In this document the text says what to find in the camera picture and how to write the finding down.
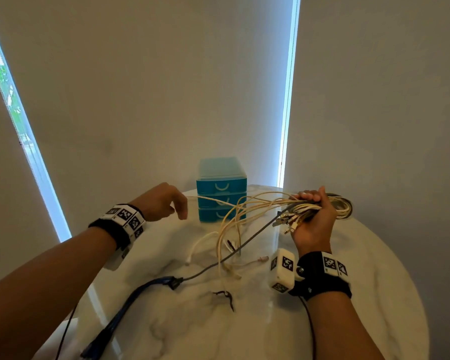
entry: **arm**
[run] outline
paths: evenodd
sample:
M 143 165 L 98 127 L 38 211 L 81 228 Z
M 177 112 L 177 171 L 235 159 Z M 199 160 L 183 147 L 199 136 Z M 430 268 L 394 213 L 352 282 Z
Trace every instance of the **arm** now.
M 146 221 L 187 218 L 187 199 L 162 183 L 130 202 Z M 0 281 L 0 359 L 31 359 L 78 303 L 116 243 L 91 227 L 42 253 Z
M 325 187 L 295 196 L 321 201 L 322 205 L 310 222 L 301 224 L 293 233 L 298 255 L 319 251 L 331 253 L 330 236 L 337 212 L 325 193 Z M 317 360 L 384 360 L 346 294 L 321 293 L 312 297 L 307 307 L 315 331 Z

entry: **bundle of cables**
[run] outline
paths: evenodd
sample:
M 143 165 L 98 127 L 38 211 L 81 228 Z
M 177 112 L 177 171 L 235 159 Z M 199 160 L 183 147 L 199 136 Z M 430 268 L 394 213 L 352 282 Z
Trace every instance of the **bundle of cables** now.
M 260 198 L 260 196 L 263 196 L 265 194 L 280 194 L 287 196 L 286 198 L 277 198 L 273 200 Z M 338 212 L 337 219 L 346 219 L 350 217 L 352 214 L 352 203 L 339 195 L 328 193 L 328 196 L 330 198 L 330 202 L 334 207 L 336 208 Z M 192 280 L 194 278 L 197 278 L 198 276 L 202 275 L 209 269 L 218 266 L 218 275 L 222 283 L 223 290 L 215 292 L 215 294 L 224 294 L 227 298 L 230 300 L 230 306 L 233 309 L 232 305 L 232 295 L 231 293 L 226 289 L 225 282 L 222 277 L 222 268 L 233 274 L 234 277 L 240 278 L 240 276 L 236 273 L 234 273 L 233 268 L 236 265 L 248 265 L 250 263 L 246 264 L 227 264 L 225 263 L 226 260 L 231 258 L 233 255 L 239 253 L 241 249 L 247 245 L 252 239 L 254 239 L 258 234 L 260 234 L 264 229 L 266 229 L 269 225 L 279 225 L 279 224 L 286 224 L 288 231 L 295 230 L 298 225 L 300 225 L 301 222 L 304 220 L 311 219 L 318 211 L 322 209 L 319 203 L 313 202 L 313 201 L 306 201 L 306 200 L 299 200 L 295 198 L 294 196 L 282 192 L 277 191 L 270 191 L 270 192 L 263 192 L 259 193 L 255 196 L 244 196 L 242 197 L 237 204 L 230 204 L 225 201 L 221 201 L 219 199 L 214 199 L 210 197 L 203 197 L 203 196 L 194 196 L 195 198 L 202 198 L 212 201 L 217 201 L 222 205 L 229 205 L 231 206 L 230 211 L 225 215 L 225 217 L 222 220 L 220 230 L 212 232 L 210 234 L 205 235 L 201 239 L 199 239 L 192 247 L 192 250 L 188 256 L 187 263 L 190 263 L 192 260 L 193 251 L 196 249 L 197 245 L 202 242 L 205 239 L 208 239 L 213 236 L 217 236 L 217 242 L 216 242 L 216 255 L 217 255 L 217 261 L 206 268 L 203 268 L 198 273 L 186 277 L 186 278 L 176 278 L 174 276 L 164 276 L 162 278 L 156 278 L 153 280 L 150 280 L 149 282 L 139 286 L 137 289 L 135 289 L 130 296 L 127 298 L 126 302 L 122 306 L 122 308 L 117 312 L 117 314 L 113 317 L 113 319 L 108 323 L 108 325 L 96 336 L 96 338 L 85 348 L 85 350 L 81 353 L 81 357 L 83 359 L 91 359 L 91 360 L 98 360 L 103 352 L 105 351 L 105 348 L 110 341 L 110 339 L 113 336 L 114 331 L 116 330 L 117 326 L 119 325 L 120 321 L 122 320 L 123 316 L 127 312 L 127 310 L 130 308 L 132 303 L 140 296 L 140 294 L 146 290 L 148 287 L 155 285 L 155 284 L 162 284 L 167 285 L 172 290 L 175 290 L 181 283 Z M 242 232 L 240 230 L 240 227 L 244 224 L 251 223 L 252 221 L 257 220 L 258 218 L 265 215 L 268 211 L 274 210 L 280 207 L 286 206 L 283 211 L 279 211 L 274 218 L 272 218 L 267 224 L 265 224 L 260 230 L 258 230 L 256 233 L 254 233 L 249 239 L 247 239 L 244 243 L 241 243 L 241 237 Z M 228 221 L 228 217 L 235 212 L 234 217 Z M 238 245 L 237 247 L 232 247 L 232 252 L 223 258 L 222 256 L 222 249 L 223 244 L 225 241 L 225 236 L 228 233 L 228 231 L 232 228 L 235 228 L 238 233 Z M 258 260 L 258 262 L 264 262 L 268 260 L 268 257 L 261 257 Z M 65 338 L 65 332 L 62 336 L 62 341 Z M 57 353 L 56 359 L 59 358 L 60 355 L 60 348 L 59 352 Z

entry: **wrist strap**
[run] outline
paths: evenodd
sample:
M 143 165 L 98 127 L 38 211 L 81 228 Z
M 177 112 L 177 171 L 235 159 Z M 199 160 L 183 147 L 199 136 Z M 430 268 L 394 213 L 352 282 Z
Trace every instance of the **wrist strap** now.
M 352 298 L 350 280 L 346 266 L 335 257 L 324 251 L 313 251 L 303 255 L 297 265 L 303 269 L 301 274 L 305 279 L 295 281 L 295 286 L 289 293 L 292 296 L 302 296 L 306 301 L 325 292 L 342 292 Z
M 116 249 L 123 251 L 143 233 L 144 224 L 144 215 L 137 207 L 117 204 L 88 227 L 98 227 L 108 232 L 116 242 Z

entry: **plastic drawer organizer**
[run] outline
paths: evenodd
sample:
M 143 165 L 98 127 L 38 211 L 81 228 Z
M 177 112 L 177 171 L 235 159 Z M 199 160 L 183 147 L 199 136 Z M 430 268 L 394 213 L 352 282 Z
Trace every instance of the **plastic drawer organizer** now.
M 197 179 L 198 196 L 215 198 L 236 205 L 239 199 L 247 195 L 247 175 L 239 160 L 231 158 L 210 158 L 200 160 Z M 198 199 L 198 217 L 200 222 L 222 221 L 231 206 L 209 199 Z M 235 217 L 234 209 L 228 219 Z

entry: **white marble table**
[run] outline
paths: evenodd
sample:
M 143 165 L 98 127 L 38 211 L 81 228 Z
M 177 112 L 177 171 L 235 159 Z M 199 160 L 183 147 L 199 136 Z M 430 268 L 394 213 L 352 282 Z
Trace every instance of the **white marble table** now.
M 249 186 L 249 193 L 277 188 Z M 251 223 L 245 238 L 275 211 Z M 78 307 L 77 343 L 83 349 L 141 284 L 165 275 L 189 276 L 213 263 L 215 240 L 184 262 L 193 242 L 216 231 L 218 223 L 200 223 L 197 200 L 189 201 L 189 219 L 170 217 L 150 223 L 120 268 L 102 270 Z M 236 263 L 272 255 L 277 247 L 294 251 L 282 227 L 268 227 L 243 249 Z M 427 359 L 429 332 L 417 290 L 395 254 L 356 219 L 337 221 L 331 238 L 334 255 L 346 263 L 352 302 L 386 359 Z M 216 268 L 172 291 L 155 285 L 132 305 L 102 359 L 311 359 L 307 314 L 298 298 L 279 295 L 266 283 L 269 262 L 239 269 L 228 277 L 235 313 L 221 290 Z

